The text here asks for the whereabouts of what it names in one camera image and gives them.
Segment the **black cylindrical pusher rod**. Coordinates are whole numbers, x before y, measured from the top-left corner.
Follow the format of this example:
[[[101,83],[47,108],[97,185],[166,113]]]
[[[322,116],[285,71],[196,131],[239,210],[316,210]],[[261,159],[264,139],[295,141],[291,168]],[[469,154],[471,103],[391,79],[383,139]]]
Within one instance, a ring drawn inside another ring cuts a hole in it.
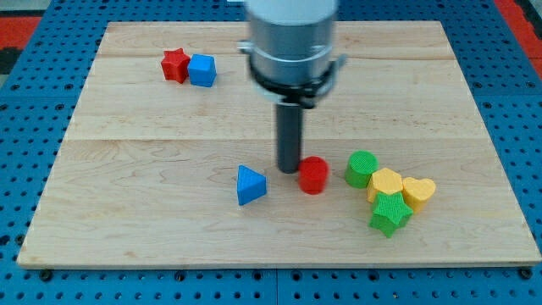
[[[298,170],[301,160],[303,112],[297,105],[276,106],[277,166],[285,174]]]

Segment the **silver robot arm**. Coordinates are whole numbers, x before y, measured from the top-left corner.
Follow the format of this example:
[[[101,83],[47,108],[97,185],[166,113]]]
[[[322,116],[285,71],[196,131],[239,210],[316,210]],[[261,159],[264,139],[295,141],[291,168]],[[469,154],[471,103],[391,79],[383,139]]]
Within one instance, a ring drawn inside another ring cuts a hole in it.
[[[249,38],[238,43],[251,78],[275,103],[276,157],[286,174],[301,162],[303,111],[333,89],[346,56],[331,58],[338,0],[246,0]]]

